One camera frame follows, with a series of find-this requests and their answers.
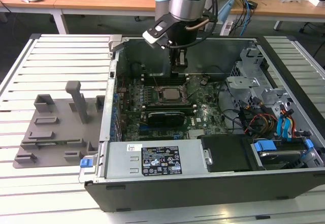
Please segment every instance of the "gray plastic stand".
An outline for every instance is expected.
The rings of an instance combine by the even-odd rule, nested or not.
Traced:
[[[74,166],[83,156],[97,153],[105,97],[85,99],[80,87],[79,81],[67,82],[72,100],[37,96],[15,168]]]

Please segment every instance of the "table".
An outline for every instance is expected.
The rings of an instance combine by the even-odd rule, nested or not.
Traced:
[[[12,12],[47,13],[54,16],[60,34],[68,34],[64,14],[154,16],[154,0],[44,0],[29,4],[20,0],[1,0]],[[325,8],[301,3],[281,3],[279,0],[251,0],[258,3],[252,17],[255,20],[325,22]],[[0,12],[8,10],[0,5]],[[231,24],[240,16],[242,7],[236,2],[225,22],[221,34],[228,35]]]
[[[173,223],[197,224],[241,221],[299,224],[325,219],[325,185],[292,200],[104,213],[78,182],[79,166],[14,169],[12,162],[34,113],[37,94],[49,93],[53,99],[67,99],[70,95],[64,88],[69,80],[81,81],[86,98],[105,94],[111,60],[107,56],[110,38],[111,35],[34,37],[0,85],[0,223],[95,220],[108,224],[162,224],[166,223],[166,216]],[[82,51],[90,45],[89,51]],[[257,221],[256,216],[261,215],[270,219]]]
[[[274,29],[279,30],[283,21],[294,22],[325,22],[325,8],[315,7],[312,3],[301,0],[300,3],[281,3],[280,0],[248,0],[258,3],[252,19],[277,21]],[[236,0],[230,15],[225,22],[221,35],[228,35],[232,23],[239,18],[243,10]]]
[[[52,14],[60,34],[68,34],[64,14],[154,16],[154,0],[0,0],[12,12]],[[8,10],[0,5],[0,12]]]

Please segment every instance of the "black plastic cover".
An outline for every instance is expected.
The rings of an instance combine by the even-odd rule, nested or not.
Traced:
[[[201,137],[203,149],[208,149],[212,157],[209,172],[257,171],[258,166],[250,143],[252,140],[242,135],[207,135]]]

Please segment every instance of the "motherboard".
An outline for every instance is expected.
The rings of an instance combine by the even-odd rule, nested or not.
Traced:
[[[218,82],[204,75],[177,79],[119,79],[123,141],[196,139],[224,134],[216,103]]]

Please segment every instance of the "blue latch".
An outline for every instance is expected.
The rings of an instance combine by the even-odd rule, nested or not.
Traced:
[[[276,146],[272,140],[258,140],[254,143],[255,149],[257,152],[259,151],[270,151],[276,150]]]
[[[313,144],[313,142],[311,142],[310,139],[306,139],[305,144],[306,144],[308,149],[314,147],[314,144]]]
[[[80,160],[80,167],[81,168],[89,168],[92,167],[92,159],[81,159]]]

